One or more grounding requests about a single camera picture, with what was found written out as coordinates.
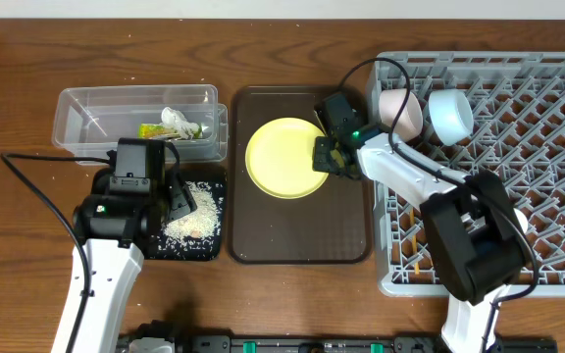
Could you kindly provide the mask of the rice pile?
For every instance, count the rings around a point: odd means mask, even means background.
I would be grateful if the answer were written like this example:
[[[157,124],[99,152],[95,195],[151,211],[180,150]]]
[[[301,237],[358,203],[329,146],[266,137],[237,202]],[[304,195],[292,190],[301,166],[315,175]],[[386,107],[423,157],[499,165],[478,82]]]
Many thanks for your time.
[[[226,187],[221,182],[188,181],[197,210],[162,228],[156,260],[206,262],[218,257],[222,243]]]

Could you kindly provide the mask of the green snack wrapper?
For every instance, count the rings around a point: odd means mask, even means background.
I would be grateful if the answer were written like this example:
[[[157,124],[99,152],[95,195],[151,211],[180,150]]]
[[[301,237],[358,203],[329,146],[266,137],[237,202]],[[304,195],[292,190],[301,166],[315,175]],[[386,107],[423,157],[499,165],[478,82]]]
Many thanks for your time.
[[[180,134],[173,127],[156,124],[141,124],[137,131],[137,137],[143,139],[171,140],[178,139]]]

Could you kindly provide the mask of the yellow plate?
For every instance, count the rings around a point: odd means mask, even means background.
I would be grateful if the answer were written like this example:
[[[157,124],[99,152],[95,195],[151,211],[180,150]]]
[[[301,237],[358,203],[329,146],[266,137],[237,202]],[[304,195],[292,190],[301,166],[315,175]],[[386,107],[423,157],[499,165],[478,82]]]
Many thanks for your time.
[[[313,170],[317,137],[324,133],[299,118],[279,118],[260,126],[250,137],[245,167],[253,183],[270,196],[298,199],[313,193],[328,174]]]

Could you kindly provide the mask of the white tissue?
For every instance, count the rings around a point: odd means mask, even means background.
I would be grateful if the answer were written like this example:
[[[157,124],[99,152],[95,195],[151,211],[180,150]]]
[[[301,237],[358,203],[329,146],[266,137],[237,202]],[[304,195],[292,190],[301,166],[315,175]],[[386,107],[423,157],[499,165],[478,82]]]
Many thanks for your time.
[[[196,139],[202,133],[201,125],[188,121],[181,111],[170,107],[162,111],[161,125],[165,134],[176,139]]]

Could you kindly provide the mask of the pink bowl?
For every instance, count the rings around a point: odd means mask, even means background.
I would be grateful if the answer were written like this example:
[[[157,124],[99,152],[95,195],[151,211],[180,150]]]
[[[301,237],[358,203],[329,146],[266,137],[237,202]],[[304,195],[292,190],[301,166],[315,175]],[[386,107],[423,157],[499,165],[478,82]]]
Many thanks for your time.
[[[379,114],[381,122],[391,126],[405,98],[405,88],[384,90],[379,97]],[[407,104],[395,126],[395,133],[404,142],[417,138],[423,127],[422,109],[416,95],[409,93]]]

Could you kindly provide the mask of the blue bowl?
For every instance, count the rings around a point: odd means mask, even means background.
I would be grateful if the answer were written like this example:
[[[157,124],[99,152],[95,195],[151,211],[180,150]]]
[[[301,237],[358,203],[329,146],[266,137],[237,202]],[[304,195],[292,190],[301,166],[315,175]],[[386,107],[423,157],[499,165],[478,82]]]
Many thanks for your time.
[[[463,91],[446,89],[432,92],[429,112],[434,131],[446,146],[456,144],[473,132],[473,112]]]

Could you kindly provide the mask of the white green cup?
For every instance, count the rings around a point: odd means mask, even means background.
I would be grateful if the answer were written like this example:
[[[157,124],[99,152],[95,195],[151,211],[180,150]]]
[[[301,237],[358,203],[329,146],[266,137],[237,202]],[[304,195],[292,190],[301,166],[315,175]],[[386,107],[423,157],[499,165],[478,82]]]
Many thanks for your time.
[[[528,228],[529,228],[529,221],[528,221],[527,217],[518,209],[515,209],[514,213],[515,213],[516,218],[519,222],[519,225],[520,225],[522,232],[527,233]]]

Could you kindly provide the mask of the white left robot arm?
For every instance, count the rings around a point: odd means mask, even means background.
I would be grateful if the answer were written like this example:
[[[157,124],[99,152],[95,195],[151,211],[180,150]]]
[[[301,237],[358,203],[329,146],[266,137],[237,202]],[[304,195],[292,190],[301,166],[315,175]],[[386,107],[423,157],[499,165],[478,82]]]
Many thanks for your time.
[[[129,295],[163,227],[196,210],[170,142],[122,138],[74,210],[77,243],[55,352],[112,352]]]

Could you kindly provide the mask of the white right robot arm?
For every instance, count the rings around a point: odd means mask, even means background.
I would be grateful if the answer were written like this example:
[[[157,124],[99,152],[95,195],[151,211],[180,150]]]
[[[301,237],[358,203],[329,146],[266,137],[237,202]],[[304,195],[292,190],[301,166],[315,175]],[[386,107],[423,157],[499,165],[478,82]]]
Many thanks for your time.
[[[513,208],[497,175],[446,169],[412,149],[421,109],[407,89],[389,90],[388,108],[373,125],[347,97],[334,93],[316,107],[326,134],[316,140],[314,168],[367,177],[418,209],[440,283],[449,293],[441,341],[450,352],[488,352],[501,303],[531,259],[528,222]]]

